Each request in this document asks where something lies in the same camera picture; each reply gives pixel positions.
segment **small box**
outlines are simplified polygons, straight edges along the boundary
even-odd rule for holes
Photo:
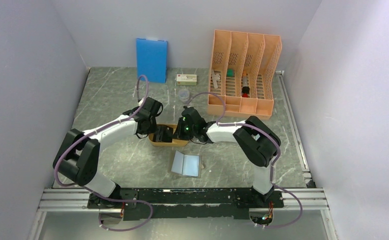
[[[175,77],[177,85],[197,85],[198,76],[196,74],[177,74]]]

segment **marble table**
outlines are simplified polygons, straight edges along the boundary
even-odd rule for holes
[[[197,74],[196,86],[176,85],[176,74]],[[75,113],[73,128],[87,130],[117,118],[122,112],[137,106],[135,84],[137,69],[134,67],[92,67],[80,103]],[[177,123],[183,103],[176,93],[187,88],[190,95],[208,90],[207,68],[170,68],[166,83],[150,83],[149,96],[163,103],[158,124]],[[140,95],[145,93],[141,83]],[[304,188],[302,164],[297,153],[297,140],[292,135],[287,105],[277,78],[273,80],[274,110],[264,123],[281,139],[281,158],[276,164],[275,182],[282,187]],[[207,95],[195,98],[195,107],[206,121],[218,116],[206,113]],[[240,117],[224,117],[221,121],[238,122]],[[168,173],[172,153],[200,155],[205,164],[200,178],[175,177]],[[251,187],[253,164],[236,143],[194,144],[184,147],[156,147],[147,138],[127,137],[106,148],[99,157],[98,171],[123,188],[214,188]]]

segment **blue folder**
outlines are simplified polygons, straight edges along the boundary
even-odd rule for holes
[[[165,83],[168,42],[137,38],[135,43],[137,76],[146,75],[149,82]]]

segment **green sponge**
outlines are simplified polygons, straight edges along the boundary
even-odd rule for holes
[[[234,78],[234,70],[233,69],[227,69],[227,77]]]

